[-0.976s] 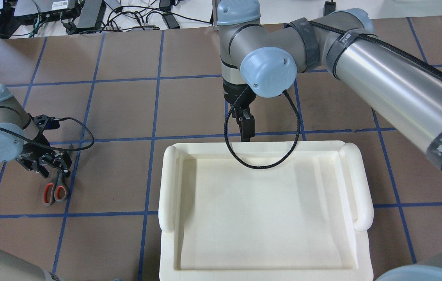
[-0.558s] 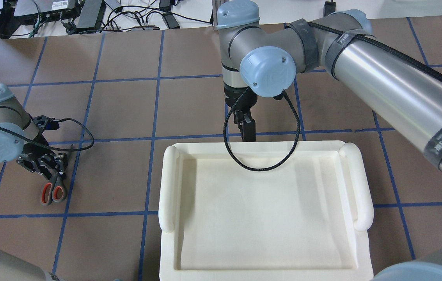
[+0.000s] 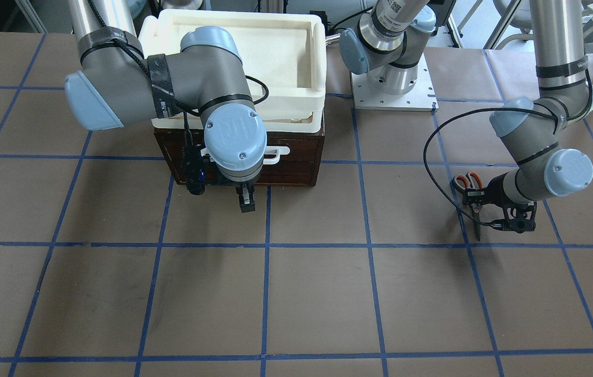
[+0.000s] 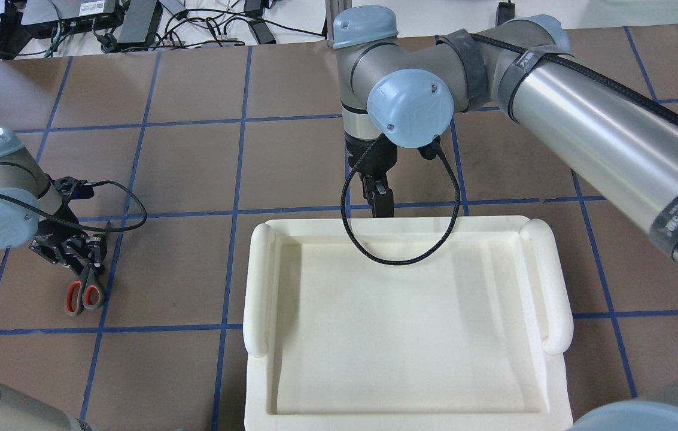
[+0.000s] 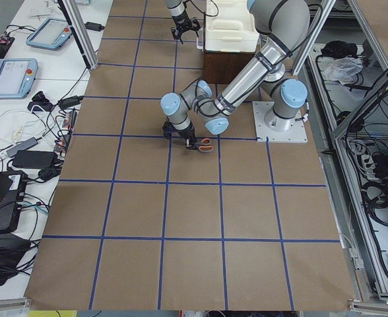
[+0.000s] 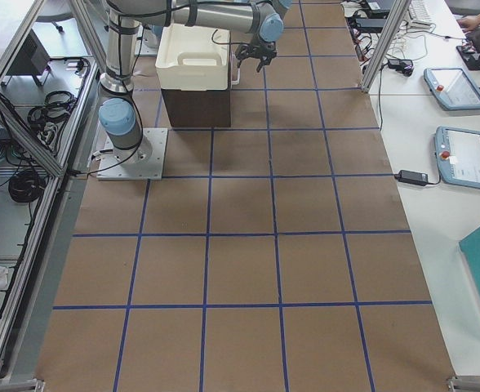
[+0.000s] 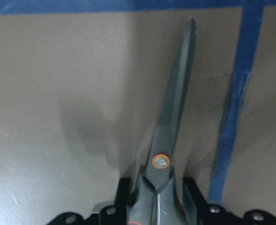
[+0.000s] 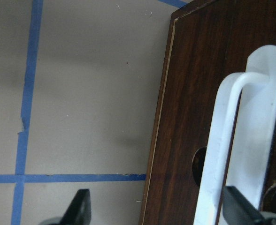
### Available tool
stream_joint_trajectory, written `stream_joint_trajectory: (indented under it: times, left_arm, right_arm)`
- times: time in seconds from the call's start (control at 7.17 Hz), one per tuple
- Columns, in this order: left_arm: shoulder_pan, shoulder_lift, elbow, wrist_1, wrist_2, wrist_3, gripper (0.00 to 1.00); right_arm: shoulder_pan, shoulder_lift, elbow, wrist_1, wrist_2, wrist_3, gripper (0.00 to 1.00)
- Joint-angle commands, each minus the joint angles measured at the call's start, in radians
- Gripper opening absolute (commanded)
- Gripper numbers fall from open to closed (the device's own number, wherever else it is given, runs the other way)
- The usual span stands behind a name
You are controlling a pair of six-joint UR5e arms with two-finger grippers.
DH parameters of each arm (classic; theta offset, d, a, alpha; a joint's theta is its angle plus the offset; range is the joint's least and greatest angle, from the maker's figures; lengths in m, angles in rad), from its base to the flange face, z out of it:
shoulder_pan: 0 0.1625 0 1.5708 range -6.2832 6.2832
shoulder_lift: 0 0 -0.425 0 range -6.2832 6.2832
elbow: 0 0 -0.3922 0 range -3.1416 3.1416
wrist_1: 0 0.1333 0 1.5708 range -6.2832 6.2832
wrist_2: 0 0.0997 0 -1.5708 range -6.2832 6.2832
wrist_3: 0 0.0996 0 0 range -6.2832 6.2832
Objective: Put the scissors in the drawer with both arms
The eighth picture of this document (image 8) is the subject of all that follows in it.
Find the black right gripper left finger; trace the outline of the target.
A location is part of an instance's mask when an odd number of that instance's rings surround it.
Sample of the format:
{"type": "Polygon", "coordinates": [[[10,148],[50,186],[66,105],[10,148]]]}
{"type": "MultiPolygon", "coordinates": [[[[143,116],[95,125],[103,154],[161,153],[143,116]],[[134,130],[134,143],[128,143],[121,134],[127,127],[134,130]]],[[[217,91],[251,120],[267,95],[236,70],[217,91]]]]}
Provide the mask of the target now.
{"type": "Polygon", "coordinates": [[[89,189],[79,189],[61,219],[62,225],[89,225],[92,219],[89,189]]]}

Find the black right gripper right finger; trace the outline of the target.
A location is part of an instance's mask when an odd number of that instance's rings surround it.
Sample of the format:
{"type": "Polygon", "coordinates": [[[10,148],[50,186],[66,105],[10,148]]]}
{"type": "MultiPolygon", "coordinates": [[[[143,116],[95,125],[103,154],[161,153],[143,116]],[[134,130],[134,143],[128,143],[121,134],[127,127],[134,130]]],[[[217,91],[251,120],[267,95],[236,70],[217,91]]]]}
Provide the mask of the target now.
{"type": "Polygon", "coordinates": [[[228,225],[263,225],[264,217],[235,186],[223,187],[223,217],[228,225]]]}

